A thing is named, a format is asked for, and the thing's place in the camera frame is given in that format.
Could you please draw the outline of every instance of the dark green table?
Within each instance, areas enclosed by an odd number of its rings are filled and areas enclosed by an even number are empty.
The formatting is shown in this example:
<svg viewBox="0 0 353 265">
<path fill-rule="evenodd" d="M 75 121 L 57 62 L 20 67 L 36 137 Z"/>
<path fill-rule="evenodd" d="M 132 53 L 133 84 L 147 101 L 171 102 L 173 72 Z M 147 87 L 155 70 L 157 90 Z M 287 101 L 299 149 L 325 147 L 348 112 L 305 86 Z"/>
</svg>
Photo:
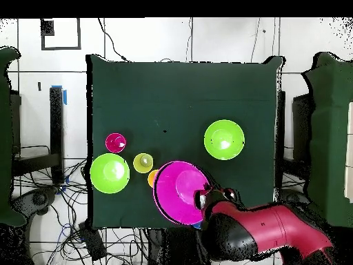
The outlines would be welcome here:
<svg viewBox="0 0 353 265">
<path fill-rule="evenodd" d="M 141 152 L 154 157 L 153 169 L 172 160 L 197 164 L 220 185 L 237 189 L 246 206 L 272 201 L 281 57 L 265 64 L 124 63 L 88 55 L 87 63 L 87 169 L 108 152 L 105 138 L 113 132 L 125 135 L 127 146 L 119 154 L 130 166 L 130 181 L 117 194 L 88 183 L 95 228 L 174 226 L 156 207 L 148 174 L 132 166 Z M 214 159 L 203 145 L 206 128 L 218 119 L 235 121 L 245 134 L 243 151 L 229 161 Z"/>
</svg>

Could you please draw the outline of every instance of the green cloth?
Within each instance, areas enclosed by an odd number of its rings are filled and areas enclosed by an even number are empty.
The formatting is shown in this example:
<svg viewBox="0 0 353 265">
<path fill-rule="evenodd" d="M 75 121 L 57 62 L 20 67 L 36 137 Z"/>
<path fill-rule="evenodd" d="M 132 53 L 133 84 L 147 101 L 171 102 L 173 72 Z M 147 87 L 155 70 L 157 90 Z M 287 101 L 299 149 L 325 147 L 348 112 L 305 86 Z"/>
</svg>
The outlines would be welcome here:
<svg viewBox="0 0 353 265">
<path fill-rule="evenodd" d="M 130 181 L 107 195 L 93 187 L 93 226 L 174 226 L 156 207 L 148 174 L 132 166 L 149 153 L 153 169 L 173 160 L 206 169 L 216 181 L 237 189 L 246 206 L 273 199 L 276 72 L 281 57 L 266 64 L 118 63 L 91 55 L 93 159 L 107 153 L 105 138 L 127 139 L 119 153 L 130 166 Z M 219 119 L 242 127 L 245 147 L 229 161 L 211 157 L 204 145 L 207 127 Z"/>
<path fill-rule="evenodd" d="M 10 198 L 13 190 L 12 180 L 12 117 L 10 107 L 10 82 L 6 70 L 11 61 L 20 54 L 14 48 L 0 48 L 0 223 L 22 226 L 26 219 L 21 213 L 11 209 Z"/>
<path fill-rule="evenodd" d="M 333 226 L 353 227 L 353 204 L 344 197 L 349 103 L 353 101 L 353 64 L 329 53 L 305 73 L 315 101 L 307 193 Z"/>
</svg>

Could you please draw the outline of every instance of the small yellow bowl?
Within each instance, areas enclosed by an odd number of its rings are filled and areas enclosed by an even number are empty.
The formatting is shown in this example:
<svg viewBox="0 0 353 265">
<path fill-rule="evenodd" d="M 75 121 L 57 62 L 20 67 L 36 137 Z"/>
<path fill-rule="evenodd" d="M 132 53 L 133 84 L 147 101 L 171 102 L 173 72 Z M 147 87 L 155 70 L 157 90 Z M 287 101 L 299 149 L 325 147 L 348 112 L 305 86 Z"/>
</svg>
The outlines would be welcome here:
<svg viewBox="0 0 353 265">
<path fill-rule="evenodd" d="M 158 170 L 153 170 L 151 173 L 148 174 L 148 185 L 151 186 L 151 188 L 153 188 L 153 183 L 154 183 L 154 177 L 156 177 L 156 174 L 158 173 Z"/>
<path fill-rule="evenodd" d="M 153 157 L 147 153 L 139 153 L 134 158 L 132 165 L 137 172 L 141 174 L 148 173 L 153 168 Z"/>
</svg>

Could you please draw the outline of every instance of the floor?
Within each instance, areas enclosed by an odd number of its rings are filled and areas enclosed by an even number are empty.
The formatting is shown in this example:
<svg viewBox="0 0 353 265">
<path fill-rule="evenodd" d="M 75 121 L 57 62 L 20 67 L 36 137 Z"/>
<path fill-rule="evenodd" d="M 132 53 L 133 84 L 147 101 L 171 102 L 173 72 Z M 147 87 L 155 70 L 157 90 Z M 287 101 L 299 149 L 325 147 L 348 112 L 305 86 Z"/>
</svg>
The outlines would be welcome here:
<svg viewBox="0 0 353 265">
<path fill-rule="evenodd" d="M 114 41 L 116 51 L 131 61 L 171 59 L 181 62 L 262 63 L 272 55 L 284 56 L 281 86 L 286 91 L 285 156 L 291 158 L 292 99 L 308 93 L 301 72 L 311 68 L 313 56 L 321 51 L 330 51 L 344 60 L 351 60 L 350 25 L 345 20 L 333 18 L 195 17 L 192 19 L 193 34 L 190 37 L 190 20 L 189 17 L 100 19 Z M 49 88 L 60 85 L 67 90 L 67 104 L 63 105 L 66 174 L 71 173 L 71 166 L 79 166 L 69 176 L 71 184 L 76 186 L 66 190 L 68 196 L 82 191 L 82 186 L 78 185 L 85 184 L 80 172 L 82 165 L 79 165 L 87 156 L 85 55 L 98 54 L 110 61 L 121 60 L 114 52 L 111 40 L 102 32 L 98 19 L 80 19 L 80 27 L 80 50 L 42 50 L 39 19 L 0 19 L 0 46 L 13 46 L 21 53 L 21 58 L 8 68 L 8 76 L 12 89 L 19 90 L 22 96 L 22 146 L 50 145 Z M 54 31 L 55 36 L 46 37 L 46 47 L 77 46 L 76 19 L 54 19 Z M 350 133 L 353 134 L 353 127 L 350 127 Z M 21 156 L 45 154 L 46 151 L 44 147 L 24 148 Z M 347 156 L 347 165 L 352 167 L 353 150 L 350 153 L 352 155 Z M 351 172 L 353 170 L 347 168 L 347 178 L 353 177 Z M 33 177 L 41 184 L 48 179 L 45 173 L 34 173 Z M 16 179 L 15 197 L 32 188 L 32 180 L 28 176 Z M 84 193 L 75 194 L 78 195 L 78 203 L 74 204 L 74 209 L 79 223 L 87 216 L 87 198 Z M 72 215 L 61 195 L 57 195 L 53 206 L 62 224 L 72 222 Z M 122 255 L 120 258 L 108 256 L 107 259 L 92 262 L 88 257 L 83 264 L 79 259 L 68 261 L 60 253 L 52 256 L 52 251 L 65 239 L 65 229 L 59 225 L 55 210 L 50 208 L 46 215 L 36 216 L 32 223 L 30 249 L 33 260 L 36 265 L 46 265 L 47 262 L 50 265 L 119 265 L 125 258 L 130 263 L 140 265 L 142 261 L 142 265 L 146 265 L 140 250 L 130 243 L 135 239 L 135 234 L 139 241 L 147 244 L 144 236 L 140 239 L 137 230 L 108 228 L 101 233 L 108 252 Z M 83 245 L 78 244 L 77 247 L 82 250 L 82 256 L 87 255 Z M 73 248 L 69 248 L 68 253 L 72 259 L 78 258 Z M 282 262 L 277 253 L 261 262 L 215 262 L 212 265 L 282 265 Z"/>
</svg>

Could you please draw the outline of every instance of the lime green bowl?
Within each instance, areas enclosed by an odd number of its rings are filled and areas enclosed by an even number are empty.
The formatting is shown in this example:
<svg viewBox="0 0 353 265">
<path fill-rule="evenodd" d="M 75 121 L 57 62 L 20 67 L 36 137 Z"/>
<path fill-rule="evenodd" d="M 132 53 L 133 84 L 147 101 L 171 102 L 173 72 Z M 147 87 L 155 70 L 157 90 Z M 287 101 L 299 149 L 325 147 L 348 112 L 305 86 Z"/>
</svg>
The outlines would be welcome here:
<svg viewBox="0 0 353 265">
<path fill-rule="evenodd" d="M 102 193 L 117 193 L 129 182 L 130 169 L 128 163 L 119 155 L 106 153 L 97 157 L 90 169 L 93 186 Z"/>
<path fill-rule="evenodd" d="M 236 157 L 244 147 L 241 127 L 230 120 L 218 120 L 208 126 L 203 139 L 207 152 L 216 159 Z"/>
</svg>

